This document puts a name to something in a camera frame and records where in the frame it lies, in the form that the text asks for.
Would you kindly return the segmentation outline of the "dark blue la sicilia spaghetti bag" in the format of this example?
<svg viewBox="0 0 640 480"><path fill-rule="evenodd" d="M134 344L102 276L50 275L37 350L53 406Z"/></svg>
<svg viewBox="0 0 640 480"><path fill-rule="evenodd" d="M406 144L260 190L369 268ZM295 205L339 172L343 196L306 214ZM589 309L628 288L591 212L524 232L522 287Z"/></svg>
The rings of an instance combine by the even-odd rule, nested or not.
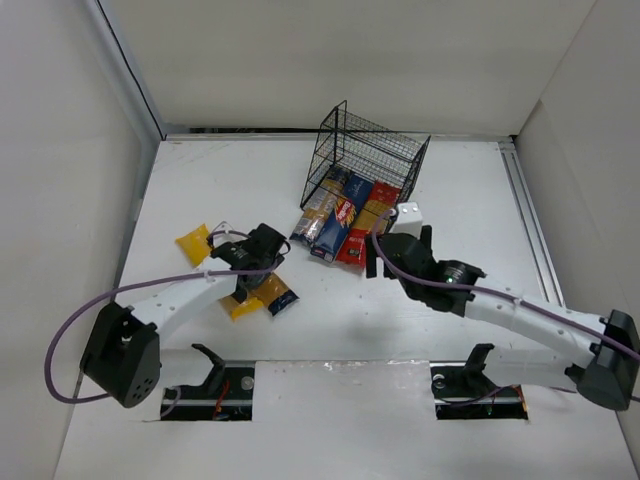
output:
<svg viewBox="0 0 640 480"><path fill-rule="evenodd" d="M275 273L271 273L251 293L263 303L272 317L299 300L298 295Z"/></svg>

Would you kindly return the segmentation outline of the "red spaghetti bag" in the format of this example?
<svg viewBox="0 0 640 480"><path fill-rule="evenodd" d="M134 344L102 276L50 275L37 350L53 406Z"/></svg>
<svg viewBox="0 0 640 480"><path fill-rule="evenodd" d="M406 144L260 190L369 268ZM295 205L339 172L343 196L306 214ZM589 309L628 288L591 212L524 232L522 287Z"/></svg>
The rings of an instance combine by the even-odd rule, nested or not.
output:
<svg viewBox="0 0 640 480"><path fill-rule="evenodd" d="M372 191L337 255L338 262L360 268L365 267L365 238L371 233L378 217L396 205L400 193L400 188L383 182L374 183Z"/></svg>

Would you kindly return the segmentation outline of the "blue Barilla spaghetti box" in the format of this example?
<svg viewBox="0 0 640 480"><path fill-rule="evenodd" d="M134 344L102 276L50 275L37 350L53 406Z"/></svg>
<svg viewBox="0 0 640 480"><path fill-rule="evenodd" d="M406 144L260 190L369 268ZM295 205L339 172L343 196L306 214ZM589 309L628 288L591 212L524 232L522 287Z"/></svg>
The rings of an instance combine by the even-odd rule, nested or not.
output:
<svg viewBox="0 0 640 480"><path fill-rule="evenodd" d="M351 175L312 244L312 256L329 263L335 260L373 187L374 183L370 180L357 174Z"/></svg>

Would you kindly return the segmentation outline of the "blue clear pasta bag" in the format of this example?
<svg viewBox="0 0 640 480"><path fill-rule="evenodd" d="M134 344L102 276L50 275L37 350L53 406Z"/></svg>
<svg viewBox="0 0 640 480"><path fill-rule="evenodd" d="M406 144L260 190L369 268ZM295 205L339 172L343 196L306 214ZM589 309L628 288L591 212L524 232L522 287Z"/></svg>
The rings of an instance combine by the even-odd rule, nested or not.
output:
<svg viewBox="0 0 640 480"><path fill-rule="evenodd" d="M351 171L340 166L329 169L304 205L304 212L289 239L312 245L332 213Z"/></svg>

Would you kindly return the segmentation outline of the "yellow spaghetti bag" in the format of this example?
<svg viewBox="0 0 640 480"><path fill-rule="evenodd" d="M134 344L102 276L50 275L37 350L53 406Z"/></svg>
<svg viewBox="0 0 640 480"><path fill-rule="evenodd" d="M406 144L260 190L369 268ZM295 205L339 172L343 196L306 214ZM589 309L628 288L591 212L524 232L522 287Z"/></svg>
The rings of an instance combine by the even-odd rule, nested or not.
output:
<svg viewBox="0 0 640 480"><path fill-rule="evenodd" d="M199 266L210 255L212 248L206 240L208 235L207 226L201 224L183 237L175 239L175 243L188 258L192 267ZM238 302L233 296L229 295L221 299L219 303L232 321L237 321L240 317L259 311L264 307L262 301L251 295L248 295L243 302Z"/></svg>

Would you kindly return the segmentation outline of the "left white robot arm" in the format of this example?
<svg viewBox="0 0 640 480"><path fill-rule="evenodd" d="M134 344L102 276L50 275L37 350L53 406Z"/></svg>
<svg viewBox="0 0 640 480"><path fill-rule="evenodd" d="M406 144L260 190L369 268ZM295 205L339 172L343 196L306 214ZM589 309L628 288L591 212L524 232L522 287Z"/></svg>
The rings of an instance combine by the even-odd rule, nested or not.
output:
<svg viewBox="0 0 640 480"><path fill-rule="evenodd" d="M244 238L224 231L189 279L171 280L151 297L129 306L112 301L101 308L80 361L80 369L125 408L143 402L154 389L183 393L196 388L212 395L223 383L224 360L202 343L170 349L178 329L217 301L240 298L261 286L284 260L284 235L261 223Z"/></svg>

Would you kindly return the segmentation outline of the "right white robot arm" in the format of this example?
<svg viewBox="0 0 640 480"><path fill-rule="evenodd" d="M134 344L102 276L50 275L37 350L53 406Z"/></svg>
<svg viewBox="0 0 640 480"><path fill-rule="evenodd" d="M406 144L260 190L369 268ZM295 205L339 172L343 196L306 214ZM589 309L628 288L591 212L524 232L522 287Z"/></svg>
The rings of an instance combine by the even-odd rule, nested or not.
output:
<svg viewBox="0 0 640 480"><path fill-rule="evenodd" d="M625 411L635 401L639 333L619 310L603 317L529 298L493 282L480 268L458 260L437 260L432 229L419 235L366 236L366 275L396 279L406 295L428 308L486 322L538 343L522 350L493 341L476 344L461 362L432 370L432 390L441 402L464 408L518 384L577 393L591 403Z"/></svg>

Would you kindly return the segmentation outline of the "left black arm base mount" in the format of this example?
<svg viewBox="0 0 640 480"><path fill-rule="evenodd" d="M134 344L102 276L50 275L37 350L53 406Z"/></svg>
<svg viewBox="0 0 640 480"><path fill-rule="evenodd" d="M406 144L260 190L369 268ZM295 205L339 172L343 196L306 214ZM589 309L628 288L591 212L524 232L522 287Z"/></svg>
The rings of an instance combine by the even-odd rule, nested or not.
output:
<svg viewBox="0 0 640 480"><path fill-rule="evenodd" d="M162 421L250 421L256 363L226 361L203 344L166 352Z"/></svg>

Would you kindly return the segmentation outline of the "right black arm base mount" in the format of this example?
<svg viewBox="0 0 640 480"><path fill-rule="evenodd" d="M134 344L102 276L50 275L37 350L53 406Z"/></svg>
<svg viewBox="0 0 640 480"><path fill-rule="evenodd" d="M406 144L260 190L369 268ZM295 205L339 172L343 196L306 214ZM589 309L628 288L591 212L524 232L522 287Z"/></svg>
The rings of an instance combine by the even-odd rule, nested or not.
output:
<svg viewBox="0 0 640 480"><path fill-rule="evenodd" d="M485 375L490 343L477 344L464 361L430 363L436 419L528 420L520 385L498 386Z"/></svg>

